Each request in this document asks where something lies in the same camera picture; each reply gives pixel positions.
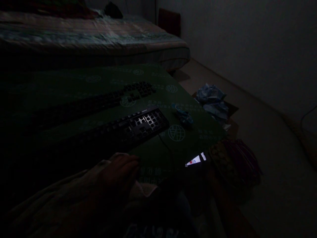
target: tiled floor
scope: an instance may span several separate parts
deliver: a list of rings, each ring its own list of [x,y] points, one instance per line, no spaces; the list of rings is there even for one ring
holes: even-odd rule
[[[309,164],[296,136],[273,109],[191,60],[174,78],[193,94],[205,83],[227,94],[226,101],[240,109],[232,116],[241,138],[255,153],[264,172],[252,198],[240,206],[261,237],[315,237],[317,234],[317,172]],[[201,234],[211,227],[223,237],[214,201],[215,226],[197,218]]]

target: desk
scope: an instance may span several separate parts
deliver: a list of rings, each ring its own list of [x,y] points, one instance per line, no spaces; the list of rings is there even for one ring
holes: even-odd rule
[[[128,102],[127,96],[138,92],[126,92],[118,107],[32,136],[22,134],[32,111],[120,90],[126,84],[140,81],[151,83],[156,93]],[[169,120],[170,128],[160,135],[172,153],[158,136],[131,150],[130,154],[141,157],[140,182],[159,184],[173,172],[173,167],[183,168],[225,135],[219,124],[157,64],[5,74],[1,81],[1,97],[1,121],[5,130],[2,141],[4,154],[9,158],[5,161],[5,170],[22,155],[153,105]],[[180,125],[172,103],[191,113],[194,120],[191,129]]]

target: black keyboard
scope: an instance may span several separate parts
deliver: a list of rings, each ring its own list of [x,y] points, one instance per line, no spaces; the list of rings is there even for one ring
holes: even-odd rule
[[[130,93],[130,96],[128,96],[129,102],[138,100],[141,97],[147,97],[151,93],[156,92],[150,83],[142,81],[125,85],[122,90],[40,109],[33,112],[32,126],[27,133],[32,134],[40,130],[47,130],[63,123],[67,123],[109,108],[119,106],[121,97],[124,96],[124,93],[132,90],[138,90],[140,95],[134,95],[133,93]]]
[[[23,201],[116,152],[128,152],[168,128],[168,120],[154,106],[72,136],[14,165],[8,186],[13,190],[8,193],[15,193],[15,198]]]

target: power cord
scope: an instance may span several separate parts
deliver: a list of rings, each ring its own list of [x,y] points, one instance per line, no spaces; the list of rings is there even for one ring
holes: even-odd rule
[[[158,135],[161,142],[163,143],[163,145],[168,149],[168,151],[170,152],[171,154],[171,159],[172,159],[172,169],[173,169],[173,172],[175,172],[175,164],[174,164],[174,154],[173,154],[173,151],[168,147],[168,145],[163,141],[161,135],[159,134]]]
[[[305,115],[303,115],[303,117],[301,118],[301,120],[300,120],[300,129],[301,129],[301,131],[304,133],[304,131],[303,131],[303,120],[304,120],[304,118],[305,118],[305,116],[307,116],[309,113],[311,113],[313,110],[315,110],[317,108],[317,105],[316,106],[314,106],[314,108],[313,109],[311,109],[311,110],[309,110]]]
[[[125,5],[126,5],[126,10],[127,10],[128,14],[129,14],[128,4],[127,4],[126,0],[125,0]]]

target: bedsheet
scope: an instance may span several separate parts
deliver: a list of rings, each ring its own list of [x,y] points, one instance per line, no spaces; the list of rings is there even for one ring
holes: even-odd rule
[[[159,63],[167,71],[181,68],[190,60],[184,40],[129,15],[87,20],[0,11],[0,49],[24,56],[67,56],[69,60],[107,58],[101,60],[103,66]]]

